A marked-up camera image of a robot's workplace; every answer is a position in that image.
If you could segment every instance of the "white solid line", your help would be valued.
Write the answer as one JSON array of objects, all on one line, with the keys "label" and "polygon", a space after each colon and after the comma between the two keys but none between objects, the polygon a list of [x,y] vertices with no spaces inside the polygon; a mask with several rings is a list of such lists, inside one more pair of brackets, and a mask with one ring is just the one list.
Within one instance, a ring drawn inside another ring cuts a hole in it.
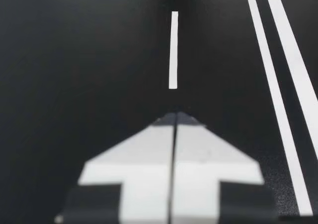
[{"label": "white solid line", "polygon": [[318,157],[318,100],[281,0],[268,0]]},{"label": "white solid line", "polygon": [[173,11],[171,15],[169,89],[178,88],[177,71],[178,71],[178,11]]},{"label": "white solid line", "polygon": [[256,0],[248,0],[248,4],[250,7],[255,32],[258,40],[258,45],[264,63],[264,68],[273,100],[280,134],[283,141],[289,172],[294,186],[299,212],[302,216],[312,215],[313,211],[310,205],[302,169],[299,163],[292,132],[289,126],[287,114],[285,111],[282,95],[280,93],[277,77],[275,74],[275,69],[268,48],[265,31],[260,18]]}]

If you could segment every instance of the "dark background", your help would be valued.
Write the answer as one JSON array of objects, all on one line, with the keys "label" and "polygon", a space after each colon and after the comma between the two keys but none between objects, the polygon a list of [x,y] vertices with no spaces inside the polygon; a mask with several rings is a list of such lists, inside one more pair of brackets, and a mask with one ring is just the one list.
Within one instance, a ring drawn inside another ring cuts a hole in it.
[{"label": "dark background", "polygon": [[[282,1],[317,92],[318,0]],[[176,110],[259,161],[298,214],[247,0],[0,0],[0,18],[0,222],[51,223],[87,159]]]}]

